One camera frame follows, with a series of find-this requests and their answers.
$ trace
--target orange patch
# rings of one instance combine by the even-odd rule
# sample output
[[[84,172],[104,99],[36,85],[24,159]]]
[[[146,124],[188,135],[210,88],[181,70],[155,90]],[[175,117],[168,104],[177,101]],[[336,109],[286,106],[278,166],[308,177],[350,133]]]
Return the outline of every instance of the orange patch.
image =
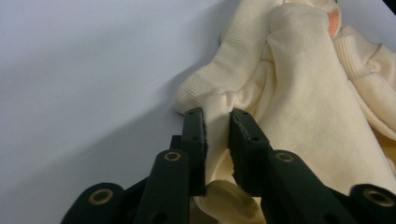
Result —
[[[338,24],[340,22],[340,12],[338,9],[335,9],[329,13],[327,13],[329,17],[329,34],[331,37],[335,36],[335,33],[338,30]]]

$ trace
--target round metal fastener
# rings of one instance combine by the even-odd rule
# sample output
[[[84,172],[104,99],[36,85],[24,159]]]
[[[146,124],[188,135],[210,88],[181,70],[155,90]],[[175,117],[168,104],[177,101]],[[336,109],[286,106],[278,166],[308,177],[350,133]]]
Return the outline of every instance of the round metal fastener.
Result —
[[[292,162],[292,161],[294,161],[294,158],[290,154],[285,153],[285,152],[276,153],[276,158],[278,160],[284,161],[284,162]]]
[[[392,207],[395,205],[393,199],[391,199],[388,195],[383,194],[375,189],[365,189],[363,191],[363,195],[370,202],[383,207]]]
[[[114,192],[111,189],[99,189],[90,195],[88,202],[93,205],[100,205],[107,203],[114,196]]]
[[[167,161],[178,161],[181,156],[177,152],[168,152],[163,156]]]

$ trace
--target cream-colored fabric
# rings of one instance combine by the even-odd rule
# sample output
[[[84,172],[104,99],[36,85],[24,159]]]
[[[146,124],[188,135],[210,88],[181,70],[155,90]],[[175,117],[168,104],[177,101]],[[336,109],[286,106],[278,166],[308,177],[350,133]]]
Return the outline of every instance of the cream-colored fabric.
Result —
[[[370,43],[350,26],[334,40],[334,46],[366,118],[396,140],[396,53]]]
[[[314,7],[242,1],[214,60],[180,87],[178,112],[204,110],[206,182],[216,181],[215,188],[207,188],[210,197],[196,202],[220,223],[233,223],[228,217],[235,214],[237,223],[265,222],[260,210],[244,209],[242,202],[252,203],[244,191],[227,188],[234,184],[227,149],[234,107],[250,112],[274,148],[297,153],[330,188],[348,194],[353,185],[371,183],[396,192],[395,177],[339,63],[329,25],[328,11]],[[226,196],[218,192],[222,188]]]

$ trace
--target gray surface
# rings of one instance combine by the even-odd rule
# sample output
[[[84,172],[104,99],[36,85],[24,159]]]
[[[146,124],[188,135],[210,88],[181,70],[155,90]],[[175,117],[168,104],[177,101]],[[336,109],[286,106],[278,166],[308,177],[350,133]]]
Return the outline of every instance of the gray surface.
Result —
[[[356,2],[342,1],[345,21],[396,49],[390,11]],[[181,133],[177,86],[213,57],[236,5],[2,1],[0,223],[59,223],[85,188],[146,177]]]

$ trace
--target cloth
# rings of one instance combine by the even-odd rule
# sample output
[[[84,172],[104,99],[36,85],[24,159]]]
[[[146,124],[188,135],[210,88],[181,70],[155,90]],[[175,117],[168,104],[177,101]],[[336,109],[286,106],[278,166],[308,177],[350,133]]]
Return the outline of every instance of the cloth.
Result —
[[[370,183],[396,192],[395,176],[361,110],[367,96],[359,100],[359,84],[348,80],[349,70],[340,63],[340,49],[351,49],[339,44],[341,26],[333,0],[242,1],[213,61],[180,86],[177,111],[201,106],[207,128],[209,196],[196,202],[220,223],[265,222],[260,209],[244,212],[254,201],[230,187],[227,143],[234,107],[252,114],[273,148],[298,154],[328,187],[348,194],[352,186]],[[374,102],[381,105],[377,96]],[[375,113],[392,127],[391,114]],[[238,219],[228,219],[227,211],[234,210],[241,211],[233,213]]]

